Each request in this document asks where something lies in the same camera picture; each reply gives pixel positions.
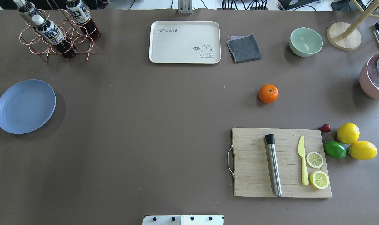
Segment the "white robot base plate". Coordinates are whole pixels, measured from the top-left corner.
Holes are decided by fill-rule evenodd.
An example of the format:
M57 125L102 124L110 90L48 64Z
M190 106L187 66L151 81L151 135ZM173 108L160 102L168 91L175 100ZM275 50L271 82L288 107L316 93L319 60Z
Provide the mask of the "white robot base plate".
M224 225L223 215L148 215L143 225Z

